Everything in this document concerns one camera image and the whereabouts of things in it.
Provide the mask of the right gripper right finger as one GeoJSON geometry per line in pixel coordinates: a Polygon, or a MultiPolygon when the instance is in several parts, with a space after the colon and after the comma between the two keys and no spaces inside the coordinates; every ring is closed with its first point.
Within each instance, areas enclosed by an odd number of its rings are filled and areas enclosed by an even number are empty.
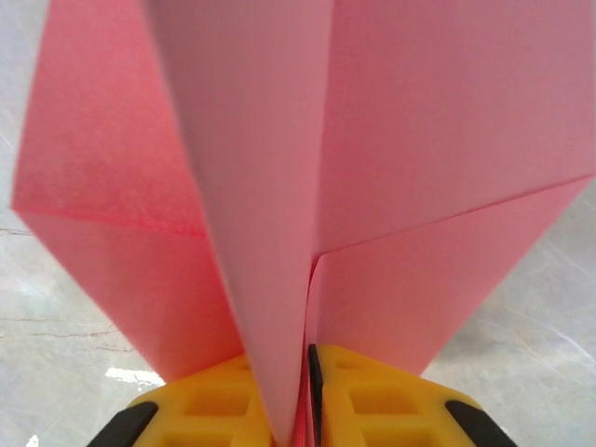
{"type": "Polygon", "coordinates": [[[335,345],[307,348],[310,446],[509,446],[477,401],[335,345]]]}

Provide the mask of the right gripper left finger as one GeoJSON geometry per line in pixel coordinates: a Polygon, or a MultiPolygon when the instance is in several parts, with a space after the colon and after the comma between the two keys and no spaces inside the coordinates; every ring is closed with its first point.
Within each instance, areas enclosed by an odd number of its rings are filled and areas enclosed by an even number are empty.
{"type": "Polygon", "coordinates": [[[275,441],[241,355],[140,395],[90,444],[269,447],[275,441]]]}

